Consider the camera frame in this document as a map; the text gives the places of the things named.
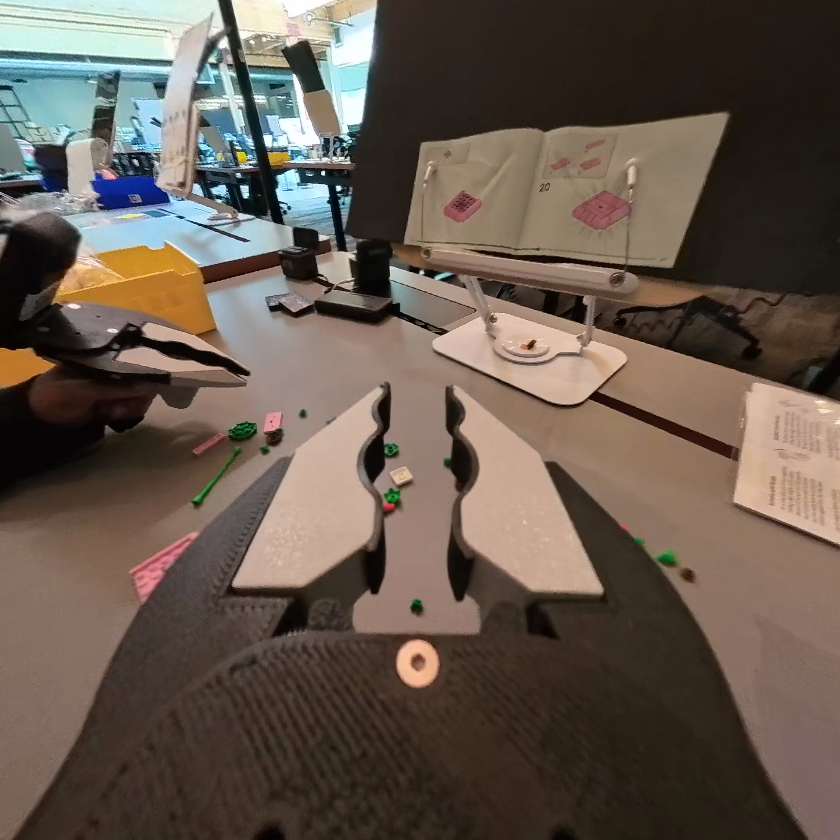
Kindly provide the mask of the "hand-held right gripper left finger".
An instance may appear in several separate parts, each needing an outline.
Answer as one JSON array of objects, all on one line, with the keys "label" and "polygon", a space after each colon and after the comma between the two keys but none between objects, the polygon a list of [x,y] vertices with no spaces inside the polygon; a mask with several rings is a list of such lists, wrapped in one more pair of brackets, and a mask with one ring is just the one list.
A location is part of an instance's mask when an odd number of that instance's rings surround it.
[{"label": "hand-held right gripper left finger", "polygon": [[232,580],[238,595],[360,599],[385,578],[384,436],[392,389],[374,388],[297,448]]}]

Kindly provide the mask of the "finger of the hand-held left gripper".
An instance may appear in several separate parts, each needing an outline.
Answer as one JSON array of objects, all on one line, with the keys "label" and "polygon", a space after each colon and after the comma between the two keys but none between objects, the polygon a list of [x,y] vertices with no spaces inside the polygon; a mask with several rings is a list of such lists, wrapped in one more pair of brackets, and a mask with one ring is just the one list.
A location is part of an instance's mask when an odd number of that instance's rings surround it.
[{"label": "finger of the hand-held left gripper", "polygon": [[113,360],[127,366],[132,374],[161,375],[159,394],[170,407],[189,407],[202,389],[245,387],[242,366],[208,346],[197,348],[178,343],[168,350],[161,345],[139,346],[118,351]]},{"label": "finger of the hand-held left gripper", "polygon": [[194,334],[151,321],[140,328],[134,362],[181,377],[209,377],[210,371],[240,379],[251,375],[250,369]]}]

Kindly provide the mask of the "white book stand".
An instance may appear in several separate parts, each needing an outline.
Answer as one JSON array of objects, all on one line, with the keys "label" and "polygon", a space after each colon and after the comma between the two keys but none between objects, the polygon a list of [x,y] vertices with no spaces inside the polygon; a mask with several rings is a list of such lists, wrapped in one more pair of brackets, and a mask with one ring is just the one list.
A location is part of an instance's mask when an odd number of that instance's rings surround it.
[{"label": "white book stand", "polygon": [[[581,190],[572,187],[578,165],[568,163],[543,174],[542,149],[523,145],[505,152],[491,168],[487,183],[479,182],[490,163],[472,159],[463,143],[424,143],[417,165],[407,231],[414,231],[420,256],[428,265],[454,274],[467,289],[483,324],[460,327],[453,339],[438,339],[436,352],[491,378],[514,386],[555,406],[577,406],[598,391],[627,362],[619,350],[594,343],[595,301],[608,291],[632,292],[635,274],[628,271],[637,163],[625,164],[619,176],[624,192],[597,193],[583,204],[583,216],[566,204]],[[617,256],[605,247],[582,250],[576,262],[541,263],[526,256],[551,256],[548,245],[526,248],[522,242],[542,236],[578,235],[579,228],[598,233],[601,208],[610,226],[619,226]],[[490,305],[480,284],[482,277],[535,288],[568,292],[587,291],[583,297],[584,327],[571,334],[547,328],[523,317],[504,314]],[[534,352],[520,343],[539,340]]]}]

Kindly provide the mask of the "pink arched brick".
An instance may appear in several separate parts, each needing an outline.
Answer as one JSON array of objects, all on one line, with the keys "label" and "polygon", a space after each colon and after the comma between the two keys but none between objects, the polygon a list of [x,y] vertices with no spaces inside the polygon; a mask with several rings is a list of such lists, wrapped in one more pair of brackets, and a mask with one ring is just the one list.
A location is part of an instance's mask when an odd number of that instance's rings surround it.
[{"label": "pink arched brick", "polygon": [[189,532],[170,545],[151,555],[148,559],[132,567],[129,576],[139,604],[149,599],[157,585],[164,579],[167,571],[188,549],[198,532]]}]

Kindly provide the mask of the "instruction booklet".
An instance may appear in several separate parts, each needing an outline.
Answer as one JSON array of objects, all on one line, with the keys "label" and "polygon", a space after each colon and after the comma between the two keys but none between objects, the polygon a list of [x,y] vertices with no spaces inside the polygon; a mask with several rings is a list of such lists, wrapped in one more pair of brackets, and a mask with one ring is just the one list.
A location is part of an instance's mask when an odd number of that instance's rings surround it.
[{"label": "instruction booklet", "polygon": [[670,268],[728,121],[714,112],[424,142],[404,242]]}]

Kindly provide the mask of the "person's left forearm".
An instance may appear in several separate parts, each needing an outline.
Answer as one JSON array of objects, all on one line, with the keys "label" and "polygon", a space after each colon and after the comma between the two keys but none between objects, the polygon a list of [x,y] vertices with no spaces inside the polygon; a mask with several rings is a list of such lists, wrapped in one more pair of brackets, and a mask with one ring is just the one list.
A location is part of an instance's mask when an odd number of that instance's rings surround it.
[{"label": "person's left forearm", "polygon": [[1,394],[1,489],[42,474],[96,445],[104,438],[106,425],[81,427],[50,425],[37,420],[27,403],[34,378]]}]

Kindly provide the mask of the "clear plastic bag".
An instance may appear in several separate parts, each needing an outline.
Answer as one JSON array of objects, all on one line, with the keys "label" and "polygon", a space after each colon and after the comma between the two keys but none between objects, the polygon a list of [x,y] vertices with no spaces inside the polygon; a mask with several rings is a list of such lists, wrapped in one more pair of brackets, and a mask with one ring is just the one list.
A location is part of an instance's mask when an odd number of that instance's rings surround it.
[{"label": "clear plastic bag", "polygon": [[125,281],[125,277],[108,267],[96,256],[81,256],[69,267],[56,287],[57,296],[71,292],[108,286]]}]

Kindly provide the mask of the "green stick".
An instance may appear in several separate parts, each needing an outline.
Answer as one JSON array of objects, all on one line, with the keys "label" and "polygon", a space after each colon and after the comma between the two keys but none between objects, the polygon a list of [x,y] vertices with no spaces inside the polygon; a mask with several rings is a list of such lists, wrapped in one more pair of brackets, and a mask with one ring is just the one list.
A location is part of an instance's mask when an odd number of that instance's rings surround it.
[{"label": "green stick", "polygon": [[191,499],[191,505],[194,508],[199,508],[204,504],[205,499],[212,493],[216,485],[226,477],[226,474],[231,470],[234,464],[238,461],[239,457],[243,454],[244,448],[241,446],[236,446],[231,451],[229,457],[224,462],[224,464],[219,468],[217,473],[211,478],[204,488],[202,488],[193,499]]}]

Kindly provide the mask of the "blue plastic bin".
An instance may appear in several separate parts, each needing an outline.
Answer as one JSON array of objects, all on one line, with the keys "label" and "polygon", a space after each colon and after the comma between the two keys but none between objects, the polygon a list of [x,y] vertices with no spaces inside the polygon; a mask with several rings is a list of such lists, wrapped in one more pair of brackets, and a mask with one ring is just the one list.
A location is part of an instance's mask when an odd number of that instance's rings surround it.
[{"label": "blue plastic bin", "polygon": [[152,175],[131,175],[104,178],[97,173],[91,180],[100,209],[113,210],[166,204],[170,195],[160,189]]}]

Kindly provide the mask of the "black flat box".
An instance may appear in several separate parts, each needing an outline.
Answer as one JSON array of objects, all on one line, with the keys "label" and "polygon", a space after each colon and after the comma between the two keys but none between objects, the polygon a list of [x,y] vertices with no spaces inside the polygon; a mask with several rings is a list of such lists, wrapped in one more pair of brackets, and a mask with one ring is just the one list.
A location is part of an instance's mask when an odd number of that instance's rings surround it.
[{"label": "black flat box", "polygon": [[356,291],[333,288],[313,302],[323,316],[378,324],[401,313],[400,305],[388,297],[365,295]]}]

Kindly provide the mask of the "black upright device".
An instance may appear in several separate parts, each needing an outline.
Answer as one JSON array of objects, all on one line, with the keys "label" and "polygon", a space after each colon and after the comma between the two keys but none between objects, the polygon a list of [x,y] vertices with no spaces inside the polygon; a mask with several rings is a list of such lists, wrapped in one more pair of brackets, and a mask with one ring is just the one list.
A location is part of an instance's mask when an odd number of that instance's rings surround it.
[{"label": "black upright device", "polygon": [[390,298],[391,243],[380,239],[359,239],[350,260],[353,290],[363,295]]}]

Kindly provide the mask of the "book stand with booklet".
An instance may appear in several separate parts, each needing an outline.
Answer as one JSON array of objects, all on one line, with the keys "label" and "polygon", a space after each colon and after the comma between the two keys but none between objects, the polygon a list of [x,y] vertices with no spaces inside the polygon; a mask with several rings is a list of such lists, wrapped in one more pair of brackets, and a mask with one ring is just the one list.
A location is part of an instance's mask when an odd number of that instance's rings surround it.
[{"label": "book stand with booklet", "polygon": [[213,16],[186,29],[176,48],[161,111],[161,155],[155,183],[163,192],[211,210],[209,220],[231,222],[238,211],[194,193],[201,113],[194,95],[198,78],[224,29],[212,32]]}]

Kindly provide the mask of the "black pole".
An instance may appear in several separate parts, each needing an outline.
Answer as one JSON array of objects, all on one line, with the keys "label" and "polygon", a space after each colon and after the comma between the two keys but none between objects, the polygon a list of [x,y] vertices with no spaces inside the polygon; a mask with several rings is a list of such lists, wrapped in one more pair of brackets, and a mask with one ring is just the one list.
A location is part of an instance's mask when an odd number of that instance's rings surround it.
[{"label": "black pole", "polygon": [[245,59],[244,45],[238,29],[235,6],[232,1],[218,1],[217,5],[226,30],[228,48],[233,58],[238,86],[244,101],[245,116],[255,148],[255,160],[257,162],[259,182],[266,203],[266,209],[272,222],[284,224],[285,218],[277,197],[277,181],[271,168],[259,119],[255,93]]}]

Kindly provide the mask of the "paper in clear sleeve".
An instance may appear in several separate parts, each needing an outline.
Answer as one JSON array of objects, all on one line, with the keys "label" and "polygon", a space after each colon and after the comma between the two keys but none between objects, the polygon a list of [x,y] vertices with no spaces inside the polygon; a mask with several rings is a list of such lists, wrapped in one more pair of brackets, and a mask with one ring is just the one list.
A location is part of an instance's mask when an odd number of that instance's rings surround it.
[{"label": "paper in clear sleeve", "polygon": [[839,403],[752,383],[744,396],[733,503],[839,545]]}]

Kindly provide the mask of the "black divider panel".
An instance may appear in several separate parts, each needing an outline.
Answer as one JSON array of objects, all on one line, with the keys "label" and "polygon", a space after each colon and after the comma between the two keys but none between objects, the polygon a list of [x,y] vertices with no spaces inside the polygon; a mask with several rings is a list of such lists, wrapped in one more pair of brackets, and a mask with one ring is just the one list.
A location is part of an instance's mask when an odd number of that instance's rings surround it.
[{"label": "black divider panel", "polygon": [[837,1],[377,2],[348,229],[403,242],[419,148],[730,116],[657,279],[838,293]]}]

